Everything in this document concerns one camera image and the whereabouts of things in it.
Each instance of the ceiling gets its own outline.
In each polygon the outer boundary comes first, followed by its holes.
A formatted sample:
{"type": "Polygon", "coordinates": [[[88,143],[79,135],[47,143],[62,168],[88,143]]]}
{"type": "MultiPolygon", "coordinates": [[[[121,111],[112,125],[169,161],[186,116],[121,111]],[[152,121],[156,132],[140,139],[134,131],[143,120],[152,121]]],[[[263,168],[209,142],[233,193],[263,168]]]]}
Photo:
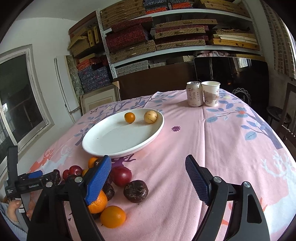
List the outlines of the ceiling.
{"type": "Polygon", "coordinates": [[[119,0],[34,0],[16,20],[26,18],[65,18],[79,21],[100,8],[119,0]]]}

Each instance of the small orange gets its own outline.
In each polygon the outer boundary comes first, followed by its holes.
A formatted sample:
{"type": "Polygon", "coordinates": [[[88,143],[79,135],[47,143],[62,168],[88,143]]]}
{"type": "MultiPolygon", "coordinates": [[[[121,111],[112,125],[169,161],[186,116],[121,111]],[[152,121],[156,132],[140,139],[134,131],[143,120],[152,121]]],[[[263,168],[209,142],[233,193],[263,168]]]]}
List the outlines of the small orange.
{"type": "Polygon", "coordinates": [[[98,159],[98,157],[93,156],[89,159],[89,168],[94,167],[94,162],[98,159]]]}
{"type": "Polygon", "coordinates": [[[135,117],[135,114],[132,113],[132,112],[127,112],[125,115],[124,115],[124,119],[126,120],[127,123],[133,123],[136,119],[135,117]]]}
{"type": "Polygon", "coordinates": [[[101,223],[110,229],[117,228],[126,220],[126,213],[117,206],[109,206],[104,209],[100,216],[101,223]]]}
{"type": "Polygon", "coordinates": [[[106,194],[101,190],[97,200],[93,201],[88,206],[89,211],[91,213],[100,213],[105,209],[107,202],[108,202],[108,199],[106,197],[106,194]]]}
{"type": "Polygon", "coordinates": [[[84,169],[84,170],[82,171],[82,177],[87,173],[87,171],[88,171],[88,169],[84,169]]]}

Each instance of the shelf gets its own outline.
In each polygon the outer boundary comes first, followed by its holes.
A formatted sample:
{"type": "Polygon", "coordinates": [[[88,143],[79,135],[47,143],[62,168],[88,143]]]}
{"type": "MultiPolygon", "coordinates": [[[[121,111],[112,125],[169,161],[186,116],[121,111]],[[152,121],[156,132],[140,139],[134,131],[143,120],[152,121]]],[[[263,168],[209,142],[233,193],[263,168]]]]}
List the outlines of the shelf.
{"type": "Polygon", "coordinates": [[[231,50],[231,51],[239,51],[251,54],[258,54],[260,55],[261,52],[253,49],[248,48],[241,48],[241,47],[233,47],[233,46],[225,46],[225,45],[202,45],[202,46],[187,46],[187,47],[179,47],[179,48],[171,48],[165,50],[158,50],[150,53],[141,54],[132,58],[128,58],[113,64],[114,67],[118,67],[120,65],[128,64],[130,62],[134,62],[140,59],[147,59],[149,57],[158,56],[162,54],[169,54],[169,53],[177,53],[177,52],[185,52],[185,51],[195,51],[195,50],[231,50]]]}
{"type": "MultiPolygon", "coordinates": [[[[193,8],[193,9],[175,9],[175,10],[168,10],[168,11],[163,11],[163,12],[155,12],[155,13],[150,13],[146,14],[134,19],[139,19],[139,18],[145,18],[145,17],[159,17],[159,16],[167,16],[171,14],[186,14],[186,13],[211,13],[211,14],[219,14],[219,15],[226,15],[226,16],[232,16],[240,19],[244,19],[247,21],[252,22],[251,18],[236,14],[236,13],[231,13],[231,12],[225,12],[225,11],[220,11],[220,10],[212,10],[212,9],[200,9],[200,8],[193,8]]],[[[105,34],[111,32],[112,29],[106,29],[104,31],[105,34]]]]}

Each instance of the plate rim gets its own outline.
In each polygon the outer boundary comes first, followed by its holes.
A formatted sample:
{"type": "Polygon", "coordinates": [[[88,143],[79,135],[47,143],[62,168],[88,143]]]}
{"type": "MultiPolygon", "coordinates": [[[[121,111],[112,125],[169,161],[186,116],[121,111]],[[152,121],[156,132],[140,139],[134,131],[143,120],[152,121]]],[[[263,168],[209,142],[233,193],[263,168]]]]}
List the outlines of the plate rim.
{"type": "MultiPolygon", "coordinates": [[[[122,155],[123,153],[129,153],[129,152],[132,152],[133,150],[137,150],[137,149],[139,148],[139,145],[144,146],[144,145],[146,145],[146,144],[149,144],[154,138],[157,137],[157,135],[158,135],[158,134],[160,133],[160,131],[162,130],[162,128],[163,128],[163,126],[164,126],[164,123],[165,123],[165,118],[164,118],[163,114],[162,114],[160,111],[158,111],[158,110],[154,110],[154,109],[150,109],[150,108],[135,108],[135,109],[130,109],[130,110],[121,111],[121,112],[118,112],[118,113],[112,114],[112,115],[108,116],[107,118],[104,118],[104,119],[100,120],[100,121],[99,121],[97,124],[95,124],[93,127],[95,127],[96,125],[98,125],[101,121],[106,120],[106,119],[108,119],[109,117],[112,117],[112,116],[114,116],[114,115],[116,115],[116,114],[119,114],[119,113],[122,113],[122,112],[126,112],[126,113],[127,113],[127,112],[130,112],[130,111],[132,111],[132,110],[136,110],[136,109],[146,110],[146,112],[149,111],[149,110],[153,110],[153,111],[155,111],[158,115],[161,115],[161,116],[162,116],[162,122],[161,122],[160,127],[158,128],[158,130],[157,130],[152,136],[150,136],[149,138],[147,138],[145,141],[141,142],[140,144],[138,144],[138,145],[136,145],[136,146],[134,146],[134,147],[131,147],[131,148],[129,148],[129,149],[126,149],[126,150],[120,151],[120,152],[109,153],[109,154],[106,154],[106,155],[109,155],[109,156],[120,156],[120,155],[122,155]]],[[[95,154],[95,153],[93,153],[93,152],[87,151],[87,150],[85,149],[85,147],[84,147],[84,143],[85,143],[85,142],[84,142],[84,138],[87,136],[88,132],[85,134],[85,136],[84,136],[83,139],[82,139],[82,148],[83,148],[83,150],[86,151],[87,153],[89,153],[89,154],[91,154],[91,155],[93,155],[93,156],[98,156],[97,154],[95,154]]]]}

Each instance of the paper cup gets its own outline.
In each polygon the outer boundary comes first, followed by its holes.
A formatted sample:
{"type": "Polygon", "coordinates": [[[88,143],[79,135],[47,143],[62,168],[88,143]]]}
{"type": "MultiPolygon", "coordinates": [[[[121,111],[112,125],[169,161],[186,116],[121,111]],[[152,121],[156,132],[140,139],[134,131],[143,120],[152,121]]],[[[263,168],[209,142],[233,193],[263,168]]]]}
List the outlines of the paper cup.
{"type": "Polygon", "coordinates": [[[207,106],[215,106],[218,103],[220,83],[216,81],[202,82],[204,102],[207,106]]]}

